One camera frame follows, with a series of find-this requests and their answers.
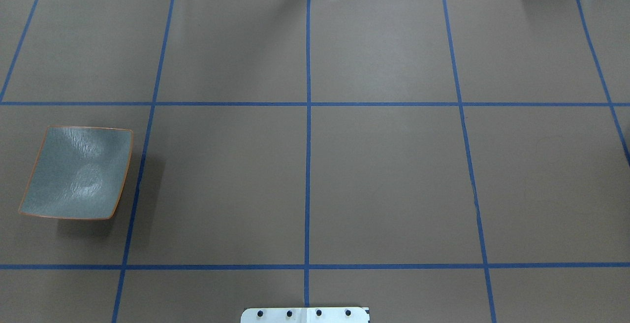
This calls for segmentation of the grey square plate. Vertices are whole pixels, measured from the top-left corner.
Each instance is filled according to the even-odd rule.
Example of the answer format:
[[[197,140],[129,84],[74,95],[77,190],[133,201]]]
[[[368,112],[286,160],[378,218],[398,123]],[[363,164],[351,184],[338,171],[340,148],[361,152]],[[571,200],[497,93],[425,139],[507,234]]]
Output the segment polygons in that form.
[[[130,129],[48,126],[18,212],[57,220],[112,219],[133,144]]]

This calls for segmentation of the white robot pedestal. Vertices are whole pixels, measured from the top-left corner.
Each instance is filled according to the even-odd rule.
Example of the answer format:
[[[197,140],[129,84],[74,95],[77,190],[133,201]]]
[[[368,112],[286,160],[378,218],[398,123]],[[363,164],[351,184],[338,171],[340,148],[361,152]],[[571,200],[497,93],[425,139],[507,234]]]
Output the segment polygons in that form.
[[[241,323],[369,323],[364,307],[252,308],[241,314]]]

